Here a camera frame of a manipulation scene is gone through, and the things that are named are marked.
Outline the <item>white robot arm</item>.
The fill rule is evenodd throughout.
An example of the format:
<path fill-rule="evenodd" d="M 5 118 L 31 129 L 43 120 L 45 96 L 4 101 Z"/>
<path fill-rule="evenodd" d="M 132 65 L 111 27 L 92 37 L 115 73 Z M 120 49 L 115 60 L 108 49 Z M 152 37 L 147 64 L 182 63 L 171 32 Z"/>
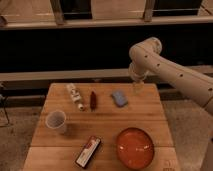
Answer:
<path fill-rule="evenodd" d="M 141 82 L 148 72 L 155 73 L 213 117 L 213 78 L 167 60 L 160 55 L 161 51 L 162 43 L 156 37 L 132 45 L 129 49 L 130 77 Z"/>

